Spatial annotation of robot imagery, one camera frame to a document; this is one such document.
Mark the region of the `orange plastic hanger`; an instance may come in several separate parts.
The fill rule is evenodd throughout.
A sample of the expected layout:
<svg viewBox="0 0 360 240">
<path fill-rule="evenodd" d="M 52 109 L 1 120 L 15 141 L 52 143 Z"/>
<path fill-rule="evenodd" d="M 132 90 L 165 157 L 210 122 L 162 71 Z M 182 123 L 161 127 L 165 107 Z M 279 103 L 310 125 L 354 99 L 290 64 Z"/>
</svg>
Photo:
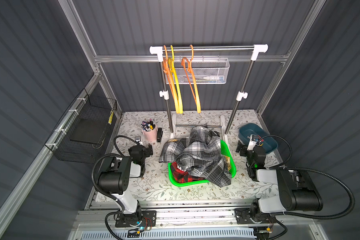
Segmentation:
<svg viewBox="0 0 360 240">
<path fill-rule="evenodd" d="M 168 83 L 169 83 L 169 87 L 170 87 L 170 90 L 171 90 L 171 93 L 172 93 L 172 96 L 173 96 L 173 99 L 174 99 L 174 104 L 175 104 L 175 109 L 176 109 L 176 113 L 179 114 L 180 113 L 180 102 L 179 102 L 179 96 L 178 96 L 178 92 L 177 92 L 177 89 L 175 87 L 175 82 L 173 80 L 173 74 L 171 72 L 171 69 L 170 69 L 170 59 L 168 57 L 168 50 L 167 50 L 167 47 L 164 45 L 163 46 L 164 50 L 165 50 L 165 57 L 163 58 L 164 61 L 163 61 L 163 68 L 164 68 L 164 73 L 167 77 L 167 80 L 168 80 Z"/>
</svg>

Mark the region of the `pink pen cup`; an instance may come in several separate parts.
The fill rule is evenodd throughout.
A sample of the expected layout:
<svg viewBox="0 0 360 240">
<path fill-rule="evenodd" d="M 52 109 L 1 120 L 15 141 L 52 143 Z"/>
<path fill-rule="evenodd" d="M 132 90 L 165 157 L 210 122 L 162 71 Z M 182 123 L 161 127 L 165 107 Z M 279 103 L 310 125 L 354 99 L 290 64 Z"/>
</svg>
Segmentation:
<svg viewBox="0 0 360 240">
<path fill-rule="evenodd" d="M 142 121 L 141 126 L 145 139 L 149 142 L 155 142 L 158 136 L 158 128 L 156 127 L 154 121 L 152 119 L 149 121 Z"/>
</svg>

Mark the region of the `black stapler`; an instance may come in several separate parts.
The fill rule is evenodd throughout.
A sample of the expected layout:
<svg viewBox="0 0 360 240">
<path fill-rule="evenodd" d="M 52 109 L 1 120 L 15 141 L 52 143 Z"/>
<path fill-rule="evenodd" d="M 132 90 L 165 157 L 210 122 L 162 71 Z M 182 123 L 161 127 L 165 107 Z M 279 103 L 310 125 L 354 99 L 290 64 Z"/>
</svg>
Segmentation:
<svg viewBox="0 0 360 240">
<path fill-rule="evenodd" d="M 163 137 L 163 129 L 158 128 L 158 130 L 157 130 L 157 143 L 162 142 L 162 137 Z"/>
</svg>

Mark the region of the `floral table mat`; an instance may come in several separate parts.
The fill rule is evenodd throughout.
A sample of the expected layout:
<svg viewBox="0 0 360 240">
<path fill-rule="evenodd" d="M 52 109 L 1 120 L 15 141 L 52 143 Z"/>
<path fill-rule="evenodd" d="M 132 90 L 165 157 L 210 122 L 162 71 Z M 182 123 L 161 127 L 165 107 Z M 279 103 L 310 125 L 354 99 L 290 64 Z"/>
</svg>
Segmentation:
<svg viewBox="0 0 360 240">
<path fill-rule="evenodd" d="M 167 113 L 158 112 L 125 112 L 122 117 L 118 134 L 132 139 L 141 137 L 146 145 L 148 141 L 143 136 L 142 122 L 152 119 L 157 127 L 162 128 L 161 143 L 154 142 L 154 155 L 146 160 L 146 171 L 141 178 L 132 178 L 129 190 L 140 202 L 211 202 L 231 201 L 253 198 L 267 198 L 278 193 L 274 184 L 254 182 L 248 177 L 246 159 L 235 152 L 239 141 L 239 129 L 245 124 L 253 123 L 262 126 L 258 114 L 254 110 L 239 110 L 230 128 L 227 143 L 230 147 L 237 173 L 229 186 L 220 188 L 211 183 L 177 187 L 169 180 L 168 165 L 159 162 L 164 143 L 170 138 Z"/>
</svg>

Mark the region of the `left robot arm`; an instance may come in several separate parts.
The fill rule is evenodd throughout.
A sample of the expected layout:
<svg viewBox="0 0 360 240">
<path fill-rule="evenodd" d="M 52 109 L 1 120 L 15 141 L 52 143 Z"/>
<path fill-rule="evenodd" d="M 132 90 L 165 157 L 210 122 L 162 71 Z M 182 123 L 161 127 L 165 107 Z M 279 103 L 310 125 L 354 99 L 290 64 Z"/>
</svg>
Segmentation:
<svg viewBox="0 0 360 240">
<path fill-rule="evenodd" d="M 123 138 L 134 143 L 126 156 L 117 146 L 117 139 Z M 131 178 L 141 178 L 146 170 L 146 158 L 153 155 L 153 146 L 144 146 L 130 137 L 118 135 L 113 140 L 116 153 L 105 154 L 94 163 L 91 181 L 94 189 L 119 205 L 118 214 L 136 215 L 141 211 L 139 201 L 130 190 Z"/>
</svg>

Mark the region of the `yellow object in basket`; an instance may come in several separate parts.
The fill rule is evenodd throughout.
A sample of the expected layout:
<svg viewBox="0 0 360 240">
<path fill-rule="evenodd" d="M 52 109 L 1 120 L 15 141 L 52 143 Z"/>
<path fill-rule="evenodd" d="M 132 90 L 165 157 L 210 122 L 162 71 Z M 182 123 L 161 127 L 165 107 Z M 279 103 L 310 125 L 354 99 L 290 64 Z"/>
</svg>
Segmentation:
<svg viewBox="0 0 360 240">
<path fill-rule="evenodd" d="M 110 112 L 110 116 L 109 116 L 109 119 L 108 119 L 108 124 L 111 125 L 112 124 L 112 121 L 113 121 L 113 116 L 114 116 L 114 111 L 111 110 Z"/>
</svg>

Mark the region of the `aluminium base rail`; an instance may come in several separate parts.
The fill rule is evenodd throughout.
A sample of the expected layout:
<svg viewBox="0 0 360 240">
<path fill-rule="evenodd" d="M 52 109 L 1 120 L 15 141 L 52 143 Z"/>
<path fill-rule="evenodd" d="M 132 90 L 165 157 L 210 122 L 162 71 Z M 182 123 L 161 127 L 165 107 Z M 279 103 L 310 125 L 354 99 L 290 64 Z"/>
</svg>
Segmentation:
<svg viewBox="0 0 360 240">
<path fill-rule="evenodd" d="M 254 240 L 255 232 L 266 227 L 272 230 L 271 236 L 283 229 L 277 223 L 264 221 L 255 224 L 236 209 L 247 209 L 250 200 L 208 201 L 169 201 L 142 202 L 144 211 L 154 211 L 149 218 L 154 226 L 144 231 L 140 238 L 148 239 L 249 239 Z M 79 211 L 69 235 L 70 240 L 111 240 L 107 231 L 105 216 L 116 210 L 111 202 L 93 202 L 85 210 Z"/>
</svg>

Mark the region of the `steel clothes rack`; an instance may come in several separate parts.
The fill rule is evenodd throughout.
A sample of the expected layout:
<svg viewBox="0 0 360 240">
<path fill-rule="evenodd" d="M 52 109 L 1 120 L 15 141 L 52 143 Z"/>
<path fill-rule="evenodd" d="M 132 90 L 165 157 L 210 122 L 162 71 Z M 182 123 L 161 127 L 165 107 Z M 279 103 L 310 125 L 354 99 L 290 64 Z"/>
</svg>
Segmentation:
<svg viewBox="0 0 360 240">
<path fill-rule="evenodd" d="M 226 52 L 226 51 L 252 51 L 252 55 L 249 58 L 249 66 L 246 71 L 242 87 L 238 91 L 236 96 L 236 102 L 233 107 L 232 113 L 230 115 L 230 119 L 227 124 L 225 124 L 225 118 L 221 117 L 221 128 L 223 131 L 223 138 L 227 138 L 227 134 L 231 128 L 231 125 L 234 121 L 236 112 L 238 110 L 239 104 L 243 99 L 248 97 L 248 93 L 245 92 L 245 86 L 248 82 L 250 74 L 252 72 L 253 66 L 257 61 L 260 53 L 266 53 L 269 49 L 267 44 L 260 44 L 260 45 L 252 45 L 252 46 L 212 46 L 212 47 L 196 47 L 194 48 L 193 45 L 190 45 L 187 48 L 180 48 L 171 47 L 172 56 L 168 57 L 168 50 L 166 46 L 151 46 L 150 53 L 152 55 L 156 55 L 158 59 L 158 63 L 160 65 L 160 70 L 162 74 L 162 83 L 163 83 L 163 90 L 159 92 L 161 98 L 164 98 L 167 104 L 167 114 L 168 114 L 168 121 L 170 125 L 171 131 L 171 138 L 175 137 L 175 128 L 176 128 L 176 117 L 175 115 L 171 114 L 171 107 L 169 103 L 170 95 L 169 91 L 167 90 L 167 85 L 170 86 L 170 90 L 174 99 L 175 109 L 177 114 L 182 114 L 183 109 L 183 102 L 182 96 L 180 91 L 180 83 L 178 80 L 178 76 L 176 74 L 176 68 L 174 67 L 175 62 L 182 63 L 184 68 L 184 72 L 186 77 L 189 75 L 192 76 L 192 81 L 189 81 L 190 87 L 193 92 L 194 100 L 197 106 L 197 112 L 201 113 L 201 102 L 200 102 L 200 95 L 198 92 L 198 81 L 196 80 L 196 75 L 192 68 L 192 63 L 201 63 L 205 65 L 204 69 L 209 76 L 215 77 L 222 77 L 223 74 L 228 70 L 228 63 L 230 59 L 242 59 L 243 56 L 230 56 L 230 57 L 211 57 L 211 56 L 195 56 L 194 52 Z M 188 59 L 186 56 L 180 56 L 179 60 L 175 58 L 175 53 L 182 53 L 182 52 L 191 52 L 191 58 Z"/>
</svg>

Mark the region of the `yellow plaid long-sleeve shirt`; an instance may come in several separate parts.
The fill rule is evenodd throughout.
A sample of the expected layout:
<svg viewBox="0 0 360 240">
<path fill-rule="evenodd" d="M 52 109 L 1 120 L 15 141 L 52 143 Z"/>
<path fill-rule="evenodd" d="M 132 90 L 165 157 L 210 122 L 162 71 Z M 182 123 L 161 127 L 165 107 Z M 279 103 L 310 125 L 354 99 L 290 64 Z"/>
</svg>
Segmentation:
<svg viewBox="0 0 360 240">
<path fill-rule="evenodd" d="M 231 158 L 229 156 L 225 156 L 224 157 L 226 158 L 226 163 L 227 163 L 227 169 L 230 170 L 232 167 L 231 167 Z"/>
</svg>

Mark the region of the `brown orange hanger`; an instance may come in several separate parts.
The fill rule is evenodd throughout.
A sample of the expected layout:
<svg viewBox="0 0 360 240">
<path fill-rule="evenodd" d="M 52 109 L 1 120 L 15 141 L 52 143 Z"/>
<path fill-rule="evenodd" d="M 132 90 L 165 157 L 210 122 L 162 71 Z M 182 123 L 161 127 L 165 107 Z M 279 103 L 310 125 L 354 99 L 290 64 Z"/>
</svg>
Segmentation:
<svg viewBox="0 0 360 240">
<path fill-rule="evenodd" d="M 192 52 L 192 56 L 191 59 L 188 60 L 186 57 L 183 57 L 181 60 L 181 66 L 184 68 L 188 83 L 190 85 L 191 88 L 191 92 L 193 94 L 194 97 L 194 101 L 197 107 L 197 113 L 201 113 L 201 102 L 200 102 L 200 96 L 199 96 L 199 91 L 198 91 L 198 86 L 197 86 L 197 81 L 195 78 L 195 74 L 192 68 L 192 61 L 194 59 L 194 47 L 193 45 L 190 45 L 191 48 L 191 52 Z"/>
</svg>

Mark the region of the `red black plaid shirt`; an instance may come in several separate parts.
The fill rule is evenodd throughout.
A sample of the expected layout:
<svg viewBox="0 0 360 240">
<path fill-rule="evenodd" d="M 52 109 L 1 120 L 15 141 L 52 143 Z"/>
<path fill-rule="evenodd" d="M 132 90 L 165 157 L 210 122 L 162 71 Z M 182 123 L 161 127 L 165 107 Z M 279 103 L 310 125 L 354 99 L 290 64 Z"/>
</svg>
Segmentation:
<svg viewBox="0 0 360 240">
<path fill-rule="evenodd" d="M 168 164 L 169 167 L 169 179 L 171 182 L 180 187 L 185 186 L 186 184 L 204 181 L 204 178 L 191 176 L 188 172 L 180 169 L 177 163 Z"/>
</svg>

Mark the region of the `yellow plastic hanger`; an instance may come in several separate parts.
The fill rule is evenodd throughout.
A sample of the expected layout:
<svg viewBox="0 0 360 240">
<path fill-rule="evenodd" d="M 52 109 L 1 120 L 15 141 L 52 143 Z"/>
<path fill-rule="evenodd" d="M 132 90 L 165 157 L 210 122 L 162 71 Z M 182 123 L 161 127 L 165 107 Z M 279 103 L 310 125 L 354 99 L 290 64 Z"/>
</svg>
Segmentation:
<svg viewBox="0 0 360 240">
<path fill-rule="evenodd" d="M 181 95 L 179 79 L 178 79 L 177 72 L 175 69 L 175 51 L 174 51 L 174 48 L 172 45 L 171 45 L 171 54 L 172 54 L 172 57 L 169 58 L 169 60 L 168 60 L 168 65 L 169 65 L 169 70 L 170 70 L 170 73 L 169 73 L 170 86 L 172 89 L 176 113 L 182 114 L 184 111 L 183 110 L 183 100 L 182 100 L 182 95 Z"/>
</svg>

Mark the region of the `grey plaid long-sleeve shirt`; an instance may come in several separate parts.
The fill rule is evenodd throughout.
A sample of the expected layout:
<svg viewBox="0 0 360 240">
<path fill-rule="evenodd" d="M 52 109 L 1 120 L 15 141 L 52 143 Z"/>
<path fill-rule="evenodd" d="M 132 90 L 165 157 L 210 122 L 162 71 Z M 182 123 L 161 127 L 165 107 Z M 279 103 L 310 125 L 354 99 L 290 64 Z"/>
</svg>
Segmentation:
<svg viewBox="0 0 360 240">
<path fill-rule="evenodd" d="M 204 126 L 192 128 L 187 137 L 168 140 L 159 163 L 177 163 L 191 176 L 204 178 L 218 187 L 232 183 L 226 158 L 221 154 L 220 134 Z"/>
</svg>

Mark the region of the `green perforated plastic tray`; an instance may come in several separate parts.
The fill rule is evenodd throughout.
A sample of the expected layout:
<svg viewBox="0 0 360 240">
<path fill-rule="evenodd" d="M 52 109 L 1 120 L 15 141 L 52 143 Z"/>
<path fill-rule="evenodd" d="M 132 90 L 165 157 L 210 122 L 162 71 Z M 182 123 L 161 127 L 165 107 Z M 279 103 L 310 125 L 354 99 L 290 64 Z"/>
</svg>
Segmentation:
<svg viewBox="0 0 360 240">
<path fill-rule="evenodd" d="M 233 161 L 230 149 L 228 145 L 221 140 L 221 154 L 226 158 L 227 169 L 231 173 L 231 177 L 234 178 L 237 173 L 236 165 Z M 168 163 L 169 181 L 176 187 L 187 187 L 197 184 L 208 184 L 210 181 L 191 176 L 188 172 L 182 171 L 177 163 Z"/>
</svg>

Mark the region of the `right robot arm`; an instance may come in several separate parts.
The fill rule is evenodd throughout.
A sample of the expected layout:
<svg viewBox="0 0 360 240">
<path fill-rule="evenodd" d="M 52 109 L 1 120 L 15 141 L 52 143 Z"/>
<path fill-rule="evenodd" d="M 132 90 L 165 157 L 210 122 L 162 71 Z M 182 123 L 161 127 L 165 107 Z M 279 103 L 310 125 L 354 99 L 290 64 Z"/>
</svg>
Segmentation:
<svg viewBox="0 0 360 240">
<path fill-rule="evenodd" d="M 278 194 L 253 200 L 249 209 L 236 209 L 236 215 L 245 213 L 255 224 L 265 219 L 289 215 L 313 220 L 334 220 L 347 216 L 355 207 L 356 200 L 351 189 L 338 178 L 315 169 L 287 168 L 283 163 L 265 167 L 266 151 L 262 143 L 266 136 L 250 135 L 248 141 L 238 142 L 236 152 L 247 159 L 247 173 L 251 180 L 278 186 Z M 322 175 L 338 183 L 349 197 L 349 204 L 340 213 L 317 216 L 324 207 L 323 199 L 310 173 Z"/>
</svg>

